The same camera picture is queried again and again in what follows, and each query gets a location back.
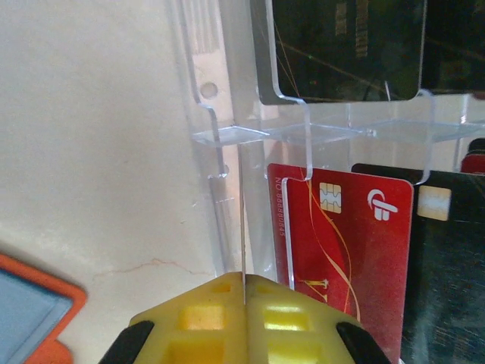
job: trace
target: card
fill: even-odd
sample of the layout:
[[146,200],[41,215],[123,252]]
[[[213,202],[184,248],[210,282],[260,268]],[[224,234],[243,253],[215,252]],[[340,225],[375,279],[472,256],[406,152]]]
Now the card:
[[485,174],[485,154],[468,154],[462,160],[462,172]]
[[[251,3],[264,104],[284,102],[273,88],[275,74],[282,94],[306,102],[416,96],[425,0],[273,0],[270,11],[265,0]],[[274,38],[268,34],[268,21]],[[274,60],[268,40],[276,43]]]
[[[415,180],[422,171],[355,165],[353,171]],[[432,171],[415,187],[404,362],[485,358],[485,176]]]
[[468,154],[485,154],[485,138],[472,140],[468,146]]
[[483,1],[427,0],[422,87],[439,94],[484,91],[484,59]]
[[[360,319],[397,362],[412,186],[405,180],[324,169],[300,181],[305,174],[304,168],[268,166],[279,278],[288,283],[288,274],[294,276],[297,291]],[[287,180],[285,189],[285,177],[300,180]]]

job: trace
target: red card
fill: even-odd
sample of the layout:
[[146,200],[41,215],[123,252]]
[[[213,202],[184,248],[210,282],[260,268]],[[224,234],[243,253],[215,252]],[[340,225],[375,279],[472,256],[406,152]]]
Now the red card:
[[463,158],[462,172],[484,174],[485,154],[469,154]]
[[295,289],[355,316],[398,362],[412,185],[322,169],[314,169],[310,181],[301,181],[304,176],[304,168],[268,166],[278,278],[289,283],[292,273],[286,259],[287,207]]

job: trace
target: black card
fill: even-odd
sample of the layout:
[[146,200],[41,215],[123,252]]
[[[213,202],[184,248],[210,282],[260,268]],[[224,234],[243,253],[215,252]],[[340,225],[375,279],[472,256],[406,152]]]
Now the black card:
[[[420,87],[425,0],[273,0],[274,39],[265,0],[251,0],[258,88],[306,102],[411,99]],[[277,59],[271,63],[270,42]]]
[[468,146],[468,154],[485,154],[485,138],[472,140]]
[[[360,164],[352,171],[405,180],[422,174]],[[401,357],[406,364],[484,362],[485,176],[432,171],[415,187]]]
[[434,93],[485,90],[485,2],[427,0],[422,86]]

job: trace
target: orange frame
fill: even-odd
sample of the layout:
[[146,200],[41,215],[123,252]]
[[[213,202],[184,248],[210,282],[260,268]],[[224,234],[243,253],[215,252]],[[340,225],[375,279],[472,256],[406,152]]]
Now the orange frame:
[[70,310],[26,361],[26,364],[71,364],[73,362],[72,354],[65,345],[57,341],[57,337],[83,308],[87,299],[86,293],[73,284],[3,254],[0,254],[0,269],[73,301]]

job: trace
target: card logo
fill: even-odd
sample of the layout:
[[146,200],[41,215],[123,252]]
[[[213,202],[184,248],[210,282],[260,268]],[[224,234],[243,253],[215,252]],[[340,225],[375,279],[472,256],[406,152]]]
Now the card logo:
[[381,190],[372,190],[367,195],[367,202],[371,210],[374,211],[374,217],[378,221],[389,221],[391,212],[398,212],[397,207],[386,203],[386,197]]
[[320,208],[325,211],[342,213],[342,187],[338,184],[320,184]]

